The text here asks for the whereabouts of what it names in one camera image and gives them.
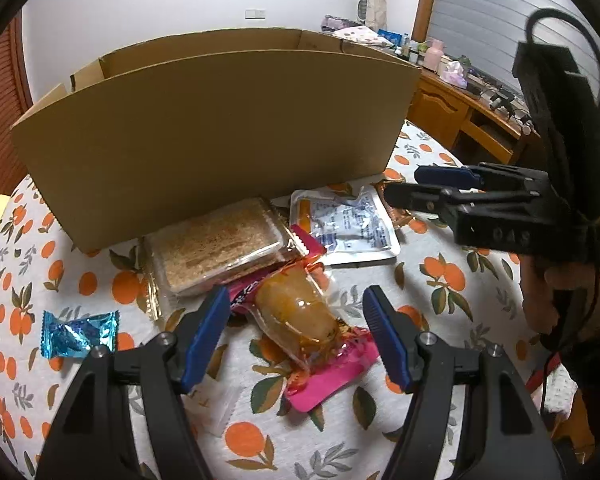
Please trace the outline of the person's right hand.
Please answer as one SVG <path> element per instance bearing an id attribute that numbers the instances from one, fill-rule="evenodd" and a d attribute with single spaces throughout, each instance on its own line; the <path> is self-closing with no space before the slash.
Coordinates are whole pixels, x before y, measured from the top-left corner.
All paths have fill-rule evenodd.
<path id="1" fill-rule="evenodd" d="M 595 292 L 595 269 L 592 264 L 565 263 L 559 266 L 548 266 L 540 274 L 540 262 L 530 256 L 522 255 L 520 259 L 520 287 L 524 302 L 524 316 L 532 330 L 541 334 L 549 334 L 558 322 L 558 312 L 553 304 L 556 290 L 576 290 L 585 288 L 588 292 L 588 303 L 593 300 Z M 600 280 L 598 296 L 593 314 L 579 332 L 578 339 L 585 341 L 600 333 Z"/>

